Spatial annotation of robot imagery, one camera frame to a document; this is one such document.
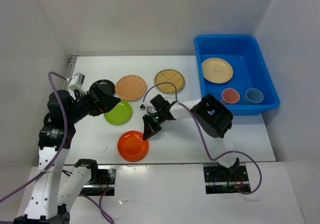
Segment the orange round plate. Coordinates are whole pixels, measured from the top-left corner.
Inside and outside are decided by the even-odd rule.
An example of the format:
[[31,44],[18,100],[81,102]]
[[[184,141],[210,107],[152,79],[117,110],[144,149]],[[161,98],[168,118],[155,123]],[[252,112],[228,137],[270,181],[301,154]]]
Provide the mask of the orange round plate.
[[119,155],[128,162],[138,162],[144,159],[149,151],[148,140],[143,140],[143,134],[130,130],[122,134],[117,141]]

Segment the pink plastic cup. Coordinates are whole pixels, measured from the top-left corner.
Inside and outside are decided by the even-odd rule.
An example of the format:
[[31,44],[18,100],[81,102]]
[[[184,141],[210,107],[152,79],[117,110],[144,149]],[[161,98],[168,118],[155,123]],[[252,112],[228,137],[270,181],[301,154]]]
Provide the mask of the pink plastic cup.
[[224,105],[234,105],[240,100],[240,94],[233,88],[226,88],[221,93],[221,103]]

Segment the beige round plate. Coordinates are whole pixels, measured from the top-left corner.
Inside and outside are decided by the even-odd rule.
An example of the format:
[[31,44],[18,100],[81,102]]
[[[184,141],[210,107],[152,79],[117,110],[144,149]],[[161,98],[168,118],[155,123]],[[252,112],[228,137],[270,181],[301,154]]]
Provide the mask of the beige round plate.
[[232,66],[224,59],[212,57],[201,63],[203,77],[214,84],[224,84],[234,75]]

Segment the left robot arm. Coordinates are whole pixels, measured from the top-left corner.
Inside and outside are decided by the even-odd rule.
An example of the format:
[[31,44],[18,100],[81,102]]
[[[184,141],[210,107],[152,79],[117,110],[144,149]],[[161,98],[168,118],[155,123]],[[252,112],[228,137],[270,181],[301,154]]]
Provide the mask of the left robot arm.
[[67,183],[60,187],[63,168],[69,154],[75,124],[84,117],[99,116],[111,111],[121,100],[107,94],[101,85],[87,92],[76,90],[72,97],[67,90],[49,95],[48,114],[39,132],[38,175],[23,215],[15,224],[68,224],[70,211],[83,186],[99,180],[98,164],[93,159],[79,159]]

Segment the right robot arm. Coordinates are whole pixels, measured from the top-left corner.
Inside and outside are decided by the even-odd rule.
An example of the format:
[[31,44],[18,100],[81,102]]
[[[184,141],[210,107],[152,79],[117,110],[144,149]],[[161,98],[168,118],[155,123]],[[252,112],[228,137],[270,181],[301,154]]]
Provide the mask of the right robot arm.
[[[233,114],[213,95],[206,94],[200,99],[179,102],[174,100],[169,102],[160,94],[150,100],[151,108],[154,112],[147,112],[143,115],[143,134],[142,139],[148,140],[159,131],[161,124],[166,121],[174,121],[183,118],[192,118],[199,132],[204,150],[208,158],[217,162],[219,175],[229,181],[237,174],[240,166],[238,157],[233,156],[233,152],[228,150],[228,144],[223,142],[228,130],[233,126]],[[217,157],[210,156],[204,134],[213,139],[220,140],[220,151]]]

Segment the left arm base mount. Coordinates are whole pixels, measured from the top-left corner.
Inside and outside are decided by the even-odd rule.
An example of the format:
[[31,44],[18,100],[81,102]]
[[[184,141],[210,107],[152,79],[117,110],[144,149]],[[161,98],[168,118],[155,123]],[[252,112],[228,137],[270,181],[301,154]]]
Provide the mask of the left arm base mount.
[[101,195],[114,196],[116,171],[117,167],[115,165],[100,165],[96,178],[87,182],[80,193],[96,197]]

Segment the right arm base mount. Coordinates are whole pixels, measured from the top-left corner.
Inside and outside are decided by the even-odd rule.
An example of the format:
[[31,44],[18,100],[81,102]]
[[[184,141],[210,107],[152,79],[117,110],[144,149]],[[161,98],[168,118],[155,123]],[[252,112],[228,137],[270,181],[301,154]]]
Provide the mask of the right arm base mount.
[[240,165],[235,173],[228,176],[218,166],[203,166],[206,194],[232,194],[237,193],[238,188],[244,193],[251,192],[247,169]]

